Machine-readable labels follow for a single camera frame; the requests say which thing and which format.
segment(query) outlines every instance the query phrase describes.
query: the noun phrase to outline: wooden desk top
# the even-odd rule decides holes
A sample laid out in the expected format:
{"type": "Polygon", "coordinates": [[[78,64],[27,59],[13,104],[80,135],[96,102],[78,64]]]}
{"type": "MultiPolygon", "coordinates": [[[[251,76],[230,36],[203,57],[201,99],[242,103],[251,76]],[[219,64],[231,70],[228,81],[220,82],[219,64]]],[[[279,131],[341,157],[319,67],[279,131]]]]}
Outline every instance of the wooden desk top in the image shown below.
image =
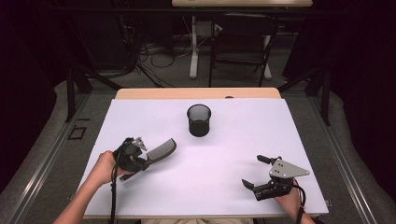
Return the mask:
{"type": "Polygon", "coordinates": [[[153,88],[121,89],[116,99],[219,99],[233,98],[276,98],[280,99],[276,88],[153,88]]]}
{"type": "Polygon", "coordinates": [[[174,7],[311,7],[312,0],[172,0],[174,7]]]}

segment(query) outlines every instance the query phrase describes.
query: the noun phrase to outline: black chair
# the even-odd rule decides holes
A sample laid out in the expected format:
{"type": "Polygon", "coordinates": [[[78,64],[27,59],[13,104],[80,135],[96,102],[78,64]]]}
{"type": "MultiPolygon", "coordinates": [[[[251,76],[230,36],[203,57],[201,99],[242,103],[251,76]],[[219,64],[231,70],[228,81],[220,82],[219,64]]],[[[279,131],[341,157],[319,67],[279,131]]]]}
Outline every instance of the black chair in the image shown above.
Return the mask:
{"type": "Polygon", "coordinates": [[[260,87],[277,28],[275,18],[260,14],[224,13],[215,17],[211,28],[209,87],[215,63],[254,65],[254,73],[260,67],[260,87]]]}

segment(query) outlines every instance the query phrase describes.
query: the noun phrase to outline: forearm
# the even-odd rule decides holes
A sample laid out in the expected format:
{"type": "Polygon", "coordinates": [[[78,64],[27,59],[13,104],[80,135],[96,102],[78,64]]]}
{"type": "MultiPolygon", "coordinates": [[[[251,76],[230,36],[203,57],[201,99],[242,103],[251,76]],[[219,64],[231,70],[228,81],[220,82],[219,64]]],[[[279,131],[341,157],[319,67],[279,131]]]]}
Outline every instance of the forearm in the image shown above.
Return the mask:
{"type": "Polygon", "coordinates": [[[99,189],[97,185],[86,181],[78,189],[75,197],[69,205],[62,211],[54,223],[80,223],[88,203],[99,189]]]}

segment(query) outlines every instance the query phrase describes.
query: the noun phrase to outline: gray carpet floor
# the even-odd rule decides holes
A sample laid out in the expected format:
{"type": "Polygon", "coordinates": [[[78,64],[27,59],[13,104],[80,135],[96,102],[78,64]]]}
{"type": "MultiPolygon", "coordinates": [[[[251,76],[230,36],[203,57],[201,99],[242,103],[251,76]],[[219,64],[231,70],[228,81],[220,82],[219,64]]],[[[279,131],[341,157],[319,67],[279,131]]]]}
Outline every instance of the gray carpet floor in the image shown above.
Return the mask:
{"type": "MultiPolygon", "coordinates": [[[[280,36],[276,39],[269,62],[274,77],[271,81],[264,81],[263,86],[277,87],[284,83],[285,78],[281,74],[293,40],[294,38],[290,36],[280,36]]],[[[198,78],[196,79],[189,78],[190,55],[173,59],[161,49],[154,49],[150,53],[155,54],[148,56],[146,60],[144,60],[145,56],[142,56],[142,64],[151,71],[151,74],[155,74],[174,87],[207,86],[208,46],[200,47],[198,78]]],[[[222,72],[226,71],[227,74],[235,72],[239,76],[249,71],[248,69],[254,69],[230,68],[229,66],[217,67],[215,75],[221,77],[222,72]]],[[[128,88],[155,87],[144,74],[136,70],[127,76],[112,80],[128,88]]],[[[248,81],[249,79],[245,81],[219,79],[213,82],[213,86],[256,85],[248,81]]],[[[0,195],[0,223],[51,223],[67,205],[68,198],[77,190],[110,101],[115,96],[113,90],[96,80],[92,80],[92,85],[94,91],[90,95],[77,92],[78,112],[69,124],[64,123],[67,113],[65,83],[56,88],[57,105],[48,124],[20,170],[0,195]],[[70,134],[75,127],[86,128],[82,139],[68,139],[70,136],[73,137],[73,134],[70,134]]],[[[331,95],[331,126],[325,127],[318,117],[317,98],[305,97],[301,92],[304,85],[301,83],[283,92],[282,97],[287,100],[290,107],[324,198],[332,204],[329,207],[329,215],[322,216],[321,219],[326,223],[396,223],[394,201],[375,183],[350,142],[342,101],[335,94],[331,95]],[[332,138],[335,140],[335,147],[341,149],[346,164],[337,163],[332,138]],[[349,168],[347,171],[353,174],[356,186],[348,185],[343,175],[343,167],[349,168]],[[363,200],[356,200],[356,189],[359,190],[358,198],[363,200]],[[373,217],[365,217],[367,214],[360,211],[358,203],[365,203],[369,215],[373,217]]],[[[292,223],[287,217],[267,218],[263,221],[270,224],[292,223]]],[[[128,222],[130,221],[121,220],[119,223],[128,222]]],[[[106,221],[85,220],[84,223],[106,223],[106,221]]]]}

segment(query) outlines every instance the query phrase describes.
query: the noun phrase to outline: table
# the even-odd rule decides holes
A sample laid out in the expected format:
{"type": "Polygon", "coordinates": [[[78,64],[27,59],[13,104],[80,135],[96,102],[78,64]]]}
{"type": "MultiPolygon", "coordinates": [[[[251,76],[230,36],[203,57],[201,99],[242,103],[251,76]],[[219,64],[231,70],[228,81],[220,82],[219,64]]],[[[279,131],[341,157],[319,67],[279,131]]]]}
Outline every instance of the table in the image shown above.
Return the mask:
{"type": "MultiPolygon", "coordinates": [[[[172,0],[174,7],[311,7],[312,0],[172,0]]],[[[196,33],[196,18],[192,16],[191,23],[192,31],[192,55],[190,78],[197,78],[198,68],[198,48],[197,48],[197,33],[196,33]]],[[[265,39],[265,44],[268,44],[269,39],[265,39]]],[[[268,64],[264,71],[265,79],[271,79],[271,71],[268,64]]]]}
{"type": "MultiPolygon", "coordinates": [[[[306,212],[328,213],[289,109],[275,88],[119,90],[81,183],[98,155],[128,136],[141,136],[148,150],[172,137],[177,149],[117,185],[117,218],[286,216],[274,200],[257,202],[242,185],[242,178],[255,184],[269,181],[272,167],[257,161],[259,154],[282,156],[310,171],[297,177],[307,194],[306,212]],[[186,115],[198,103],[212,109],[211,131],[202,138],[190,135],[186,115]]],[[[110,208],[107,184],[94,195],[84,217],[108,218],[110,208]]]]}

